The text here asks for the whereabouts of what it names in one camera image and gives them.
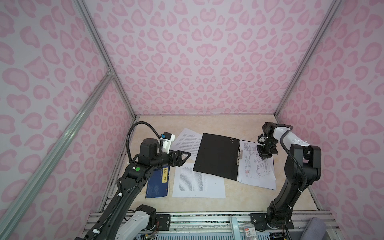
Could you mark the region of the orange and black folder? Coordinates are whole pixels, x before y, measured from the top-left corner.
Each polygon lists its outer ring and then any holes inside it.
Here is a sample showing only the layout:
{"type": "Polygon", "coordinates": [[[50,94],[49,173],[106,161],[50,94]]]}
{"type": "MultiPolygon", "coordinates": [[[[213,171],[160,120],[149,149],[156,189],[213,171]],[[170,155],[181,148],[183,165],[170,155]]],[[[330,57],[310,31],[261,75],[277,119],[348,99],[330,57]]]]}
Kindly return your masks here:
{"type": "Polygon", "coordinates": [[[238,182],[240,141],[204,133],[193,170],[238,182]]]}

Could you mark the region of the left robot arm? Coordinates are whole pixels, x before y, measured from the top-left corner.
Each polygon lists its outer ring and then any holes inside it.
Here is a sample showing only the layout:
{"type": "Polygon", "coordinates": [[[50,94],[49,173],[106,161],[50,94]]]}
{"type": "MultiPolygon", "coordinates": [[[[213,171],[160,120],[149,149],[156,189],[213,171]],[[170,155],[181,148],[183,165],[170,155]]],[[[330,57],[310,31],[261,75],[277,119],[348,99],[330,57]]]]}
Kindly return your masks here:
{"type": "Polygon", "coordinates": [[[164,167],[181,167],[191,157],[191,153],[171,150],[175,136],[165,132],[159,134],[147,122],[134,123],[128,131],[126,150],[129,165],[123,175],[117,180],[117,192],[99,220],[86,235],[86,240],[113,240],[118,234],[121,223],[130,210],[130,207],[142,191],[155,170],[164,167]],[[156,135],[155,138],[146,138],[140,145],[140,151],[135,156],[131,155],[130,137],[138,125],[149,127],[156,135]]]}

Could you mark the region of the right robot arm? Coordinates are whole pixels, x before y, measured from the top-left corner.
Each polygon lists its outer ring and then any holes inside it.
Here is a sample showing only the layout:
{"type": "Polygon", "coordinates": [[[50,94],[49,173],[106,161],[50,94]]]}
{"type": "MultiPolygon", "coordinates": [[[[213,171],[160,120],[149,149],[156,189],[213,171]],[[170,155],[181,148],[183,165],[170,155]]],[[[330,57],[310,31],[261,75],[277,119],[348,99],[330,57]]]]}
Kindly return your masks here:
{"type": "Polygon", "coordinates": [[[284,229],[287,232],[293,208],[301,194],[321,178],[322,151],[297,137],[293,126],[266,122],[258,137],[257,150],[262,160],[278,154],[277,144],[287,153],[284,171],[285,183],[278,196],[271,201],[264,216],[251,214],[251,221],[258,232],[284,229]]]}

